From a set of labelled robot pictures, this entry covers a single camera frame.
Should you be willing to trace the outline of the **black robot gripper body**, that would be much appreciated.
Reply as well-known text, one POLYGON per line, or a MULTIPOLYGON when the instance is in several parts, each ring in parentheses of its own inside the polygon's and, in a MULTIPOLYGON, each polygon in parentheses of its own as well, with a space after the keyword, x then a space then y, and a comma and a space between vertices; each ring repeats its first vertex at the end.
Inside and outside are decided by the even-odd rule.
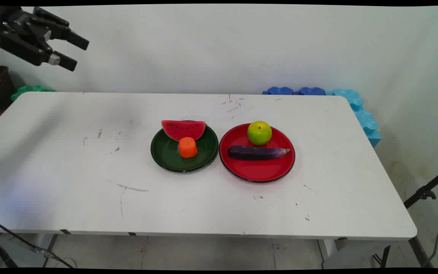
POLYGON ((30 64, 47 63, 52 49, 47 40, 51 31, 31 24, 33 14, 19 6, 0 6, 0 48, 30 64))

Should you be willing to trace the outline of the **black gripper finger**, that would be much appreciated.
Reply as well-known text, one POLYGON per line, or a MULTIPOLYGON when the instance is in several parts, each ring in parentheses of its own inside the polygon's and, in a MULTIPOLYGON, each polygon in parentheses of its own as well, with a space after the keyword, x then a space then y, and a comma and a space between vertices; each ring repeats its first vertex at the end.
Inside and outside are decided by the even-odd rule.
POLYGON ((68 21, 41 7, 33 9, 33 24, 46 30, 44 33, 46 41, 64 40, 82 50, 87 50, 89 41, 71 30, 68 21))
POLYGON ((47 63, 74 71, 78 63, 76 60, 54 51, 48 45, 33 45, 9 31, 0 33, 0 48, 35 66, 47 63))

